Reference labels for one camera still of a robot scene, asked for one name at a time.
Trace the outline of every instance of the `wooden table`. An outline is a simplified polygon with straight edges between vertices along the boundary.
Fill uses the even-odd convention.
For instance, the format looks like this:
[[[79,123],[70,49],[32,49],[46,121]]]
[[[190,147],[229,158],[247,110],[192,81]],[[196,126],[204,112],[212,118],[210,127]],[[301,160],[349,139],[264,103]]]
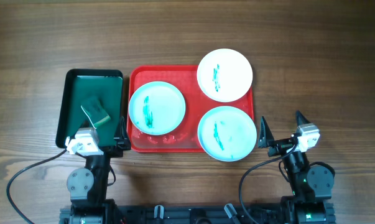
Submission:
[[[254,68],[257,127],[265,116],[274,137],[286,138],[300,110],[320,128],[308,158],[336,169],[338,223],[375,223],[375,2],[15,2],[0,4],[0,223],[23,223],[7,201],[7,181],[60,152],[55,135],[69,69],[129,76],[140,65],[198,64],[219,48],[241,52]],[[242,174],[266,159],[265,149],[233,163],[131,151],[112,160],[117,182],[108,198],[118,205],[238,203]],[[12,196],[34,222],[57,223],[70,205],[66,179],[84,164],[64,155],[36,167],[14,182]],[[291,191],[274,163],[254,171],[243,194],[246,202],[277,202]]]

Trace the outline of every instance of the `wooden surface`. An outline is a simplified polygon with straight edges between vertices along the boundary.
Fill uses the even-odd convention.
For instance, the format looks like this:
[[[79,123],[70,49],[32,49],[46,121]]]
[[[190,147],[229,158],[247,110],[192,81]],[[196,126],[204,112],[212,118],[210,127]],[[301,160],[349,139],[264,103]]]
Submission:
[[[375,223],[375,1],[138,1],[0,5],[0,223],[22,223],[6,199],[21,168],[55,146],[65,74],[112,68],[129,76],[145,64],[198,64],[209,51],[240,51],[254,70],[256,126],[275,138],[296,128],[294,111],[322,137],[308,153],[336,169],[338,223]],[[206,154],[125,153],[113,159],[118,205],[223,205],[267,159],[255,149],[233,163]],[[84,162],[64,155],[22,174],[11,193],[36,223],[57,223],[70,205],[66,179]],[[290,195],[277,164],[253,172],[246,202]]]

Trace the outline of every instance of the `brown wood grain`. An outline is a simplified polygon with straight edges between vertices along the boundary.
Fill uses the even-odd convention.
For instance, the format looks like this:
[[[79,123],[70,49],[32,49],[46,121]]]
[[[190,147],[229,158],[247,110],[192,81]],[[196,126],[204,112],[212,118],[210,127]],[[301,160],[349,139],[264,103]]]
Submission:
[[[120,1],[0,4],[0,223],[23,223],[6,199],[21,168],[54,156],[65,74],[139,65],[198,64],[231,48],[255,69],[256,125],[291,134],[294,111],[320,128],[308,153],[336,169],[338,223],[375,223],[375,1]],[[267,159],[255,149],[233,163],[206,154],[125,153],[113,159],[118,205],[223,205],[238,202],[238,182]],[[70,205],[66,179],[84,162],[64,155],[22,174],[11,193],[36,223],[57,223]],[[246,202],[290,195],[277,164],[244,183]]]

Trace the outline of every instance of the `teal brush stroke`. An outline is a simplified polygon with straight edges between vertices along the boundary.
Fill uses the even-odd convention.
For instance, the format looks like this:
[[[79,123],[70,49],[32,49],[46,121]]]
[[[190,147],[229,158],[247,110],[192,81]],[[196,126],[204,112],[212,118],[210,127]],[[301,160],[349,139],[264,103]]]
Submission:
[[[218,64],[218,66],[216,68],[213,69],[213,78],[212,78],[212,81],[214,81],[214,83],[215,83],[215,90],[216,91],[219,91],[219,89],[220,89],[220,85],[219,85],[219,69],[220,69],[219,64]]]
[[[219,133],[218,133],[218,124],[215,122],[215,130],[214,130],[214,133],[213,133],[213,137],[216,139],[216,142],[219,144],[219,147],[222,151],[224,151],[224,147],[223,147],[223,144],[222,142],[220,141],[220,138],[219,138]]]
[[[149,96],[146,96],[144,99],[143,114],[144,120],[146,121],[146,126],[152,128],[152,111],[150,111]]]

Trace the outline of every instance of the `dark green tray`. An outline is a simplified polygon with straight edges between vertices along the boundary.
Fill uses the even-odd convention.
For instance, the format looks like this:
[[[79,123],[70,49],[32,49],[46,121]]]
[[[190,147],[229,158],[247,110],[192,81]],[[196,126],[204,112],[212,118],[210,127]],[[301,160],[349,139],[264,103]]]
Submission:
[[[65,78],[62,108],[58,120],[56,145],[66,148],[67,136],[73,136],[89,119],[81,102],[97,96],[111,120],[98,127],[99,146],[114,146],[114,133],[119,122],[123,92],[123,74],[119,70],[72,69]]]

